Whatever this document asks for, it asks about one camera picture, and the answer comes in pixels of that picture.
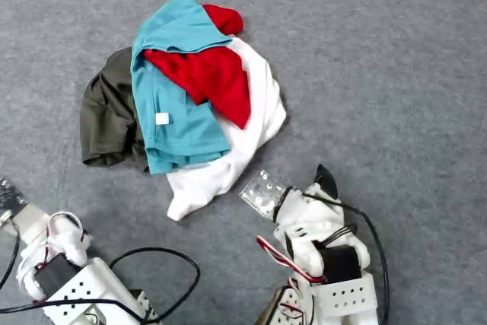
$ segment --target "metal plate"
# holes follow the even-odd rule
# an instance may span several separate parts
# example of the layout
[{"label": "metal plate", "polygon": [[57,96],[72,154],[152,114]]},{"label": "metal plate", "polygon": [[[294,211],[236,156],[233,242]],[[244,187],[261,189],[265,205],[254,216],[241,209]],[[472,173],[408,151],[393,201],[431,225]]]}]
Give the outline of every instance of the metal plate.
[{"label": "metal plate", "polygon": [[0,228],[28,204],[29,201],[16,186],[7,178],[0,179]]},{"label": "metal plate", "polygon": [[285,187],[261,170],[242,190],[240,197],[261,216],[271,220],[275,205],[279,202]]}]

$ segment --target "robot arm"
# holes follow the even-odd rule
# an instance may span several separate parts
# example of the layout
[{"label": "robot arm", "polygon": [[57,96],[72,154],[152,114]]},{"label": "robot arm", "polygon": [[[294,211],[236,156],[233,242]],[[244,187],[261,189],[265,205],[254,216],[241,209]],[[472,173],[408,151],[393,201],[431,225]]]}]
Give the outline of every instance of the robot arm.
[{"label": "robot arm", "polygon": [[294,269],[289,286],[273,298],[273,311],[268,307],[258,325],[379,324],[374,279],[365,271],[371,260],[368,249],[350,225],[344,228],[343,208],[319,198],[341,203],[333,176],[321,165],[304,192],[287,188],[271,209],[267,202],[252,204],[278,225],[274,236],[288,256],[261,237],[257,241],[274,260]]},{"label": "robot arm", "polygon": [[84,302],[43,307],[55,325],[140,324],[114,301],[142,319],[158,317],[149,310],[143,291],[129,291],[102,259],[88,259],[92,238],[72,213],[49,216],[4,179],[0,180],[0,215],[0,230],[11,234],[18,230],[27,245],[17,271],[19,286],[35,301]]}]

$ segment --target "bracket with holes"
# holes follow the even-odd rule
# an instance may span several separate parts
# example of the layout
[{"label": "bracket with holes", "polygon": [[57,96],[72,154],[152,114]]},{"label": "bracket with holes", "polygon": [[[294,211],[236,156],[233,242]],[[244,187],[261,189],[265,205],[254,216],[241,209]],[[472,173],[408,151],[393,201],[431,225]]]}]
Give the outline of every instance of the bracket with holes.
[{"label": "bracket with holes", "polygon": [[[144,307],[149,306],[147,298],[138,301],[100,258],[93,258],[76,276],[62,286],[48,301],[106,298],[122,302],[125,306],[145,316]],[[107,323],[138,325],[139,322],[124,310],[113,304],[66,304],[45,307],[44,313],[55,325],[79,323],[86,313],[96,310],[103,314]]]},{"label": "bracket with holes", "polygon": [[[151,307],[151,302],[148,300],[144,291],[140,291],[140,294],[137,297],[137,302],[141,305],[142,310],[144,310],[144,312],[147,314],[148,309]],[[155,312],[154,307],[152,307],[148,320],[153,320],[158,316],[158,313]]]},{"label": "bracket with holes", "polygon": [[374,278],[364,272],[362,278],[352,281],[312,287],[322,314],[342,317],[377,308]]}]

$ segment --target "gray carpet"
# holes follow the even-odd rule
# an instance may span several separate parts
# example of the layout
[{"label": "gray carpet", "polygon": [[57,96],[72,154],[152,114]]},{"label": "gray carpet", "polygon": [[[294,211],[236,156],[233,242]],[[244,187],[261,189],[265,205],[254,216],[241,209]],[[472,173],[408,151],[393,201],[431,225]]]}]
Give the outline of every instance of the gray carpet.
[{"label": "gray carpet", "polygon": [[[1,172],[45,210],[80,215],[103,257],[162,245],[194,258],[202,281],[168,324],[248,325],[288,271],[255,243],[272,224],[237,193],[262,168],[305,187],[323,162],[383,239],[390,324],[486,324],[487,0],[200,0],[241,11],[290,119],[233,191],[181,223],[165,217],[165,177],[87,168],[78,141],[86,84],[165,1],[0,0]],[[2,268],[11,242],[0,235]],[[193,277],[156,254],[119,269],[159,311]],[[0,293],[2,306],[26,302],[14,280]],[[49,322],[34,311],[0,323]]]}]

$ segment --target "perforated metal plate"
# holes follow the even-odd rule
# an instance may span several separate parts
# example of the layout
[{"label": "perforated metal plate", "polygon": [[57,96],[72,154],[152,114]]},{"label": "perforated metal plate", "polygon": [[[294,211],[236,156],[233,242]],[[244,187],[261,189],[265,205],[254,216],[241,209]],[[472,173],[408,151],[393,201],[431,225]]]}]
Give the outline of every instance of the perforated metal plate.
[{"label": "perforated metal plate", "polygon": [[272,212],[285,188],[265,170],[261,170],[242,190],[240,197],[263,217],[272,219]]},{"label": "perforated metal plate", "polygon": [[[371,310],[375,314],[377,308],[374,277],[370,273],[364,272],[362,278],[351,281],[314,286],[313,291],[321,311],[327,317],[341,317]],[[370,324],[377,323],[377,315],[375,317]]]},{"label": "perforated metal plate", "polygon": [[29,202],[7,178],[0,179],[0,228]]}]

